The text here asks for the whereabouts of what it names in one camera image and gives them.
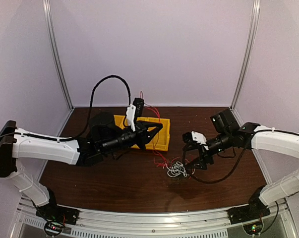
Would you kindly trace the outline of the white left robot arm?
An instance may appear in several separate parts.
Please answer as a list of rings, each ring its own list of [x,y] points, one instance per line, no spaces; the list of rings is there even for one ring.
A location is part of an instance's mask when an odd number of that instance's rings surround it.
[[[19,158],[51,160],[69,165],[89,167],[114,152],[137,145],[144,150],[159,133],[159,122],[136,121],[125,128],[115,124],[110,112],[100,112],[89,122],[86,137],[65,138],[31,134],[8,121],[0,131],[0,178],[9,178],[21,193],[28,196],[38,214],[57,220],[65,209],[57,205],[51,189],[41,185],[27,173]]]

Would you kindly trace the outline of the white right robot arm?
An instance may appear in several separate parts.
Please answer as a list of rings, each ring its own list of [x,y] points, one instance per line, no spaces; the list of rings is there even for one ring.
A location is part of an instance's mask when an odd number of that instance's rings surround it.
[[[207,139],[202,133],[191,132],[193,141],[198,145],[197,164],[201,169],[206,169],[207,164],[213,163],[213,155],[231,147],[271,151],[299,159],[299,133],[277,130],[254,122],[239,125],[230,109],[210,119],[218,133],[215,138]],[[299,169],[272,184],[258,188],[246,206],[233,208],[228,213],[237,220],[241,220],[243,216],[250,219],[267,216],[271,203],[298,192]]]

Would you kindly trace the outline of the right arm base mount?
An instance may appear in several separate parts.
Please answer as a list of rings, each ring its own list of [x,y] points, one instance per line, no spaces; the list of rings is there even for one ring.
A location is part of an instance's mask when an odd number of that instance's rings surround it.
[[[264,205],[259,198],[250,199],[249,203],[241,207],[233,207],[228,211],[231,224],[244,223],[270,215],[267,205]]]

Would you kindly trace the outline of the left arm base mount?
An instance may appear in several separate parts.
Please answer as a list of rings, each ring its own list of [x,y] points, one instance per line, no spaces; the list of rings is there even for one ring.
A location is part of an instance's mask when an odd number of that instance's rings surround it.
[[[66,229],[66,225],[76,225],[79,216],[79,210],[77,209],[52,204],[40,207],[34,206],[36,216],[46,221],[44,232],[48,236],[58,236]]]

